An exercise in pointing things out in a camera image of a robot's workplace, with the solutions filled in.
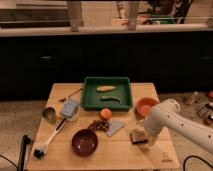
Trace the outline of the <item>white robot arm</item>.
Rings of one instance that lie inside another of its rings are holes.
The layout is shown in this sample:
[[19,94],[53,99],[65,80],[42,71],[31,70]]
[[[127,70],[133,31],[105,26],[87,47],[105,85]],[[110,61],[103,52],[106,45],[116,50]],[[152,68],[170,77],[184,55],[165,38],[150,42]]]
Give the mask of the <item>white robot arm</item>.
[[172,129],[213,154],[213,129],[182,117],[180,104],[174,99],[152,103],[152,98],[141,98],[136,111],[144,118],[143,127],[148,144],[153,146],[164,127]]

